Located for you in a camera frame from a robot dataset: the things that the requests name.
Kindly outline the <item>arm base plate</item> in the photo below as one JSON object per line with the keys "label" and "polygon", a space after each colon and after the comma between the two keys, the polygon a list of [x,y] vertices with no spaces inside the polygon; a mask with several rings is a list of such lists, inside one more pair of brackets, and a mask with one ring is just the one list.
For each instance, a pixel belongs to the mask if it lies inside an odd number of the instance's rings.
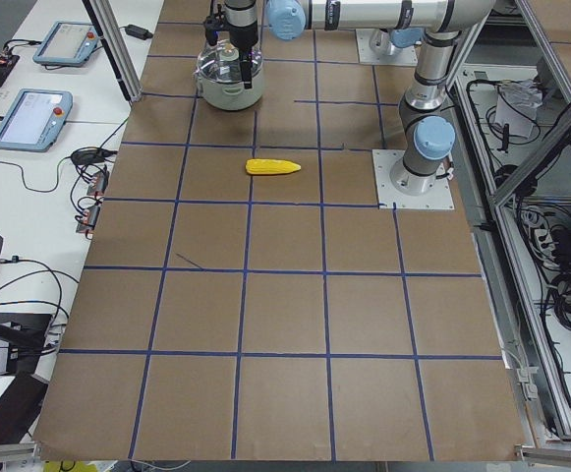
{"label": "arm base plate", "polygon": [[357,29],[359,62],[367,65],[415,67],[416,47],[421,44],[424,30]]}
{"label": "arm base plate", "polygon": [[404,150],[374,149],[373,171],[378,206],[384,209],[453,210],[449,179],[442,163],[433,175],[420,177],[404,166]]}

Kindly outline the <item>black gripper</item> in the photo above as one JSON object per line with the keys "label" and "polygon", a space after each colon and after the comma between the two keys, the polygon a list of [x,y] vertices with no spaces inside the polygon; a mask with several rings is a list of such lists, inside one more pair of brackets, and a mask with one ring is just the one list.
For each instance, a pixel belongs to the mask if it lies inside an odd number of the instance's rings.
{"label": "black gripper", "polygon": [[205,39],[214,46],[221,31],[229,33],[230,42],[239,49],[241,79],[245,89],[253,87],[253,50],[258,42],[257,2],[225,0],[210,3],[204,20]]}

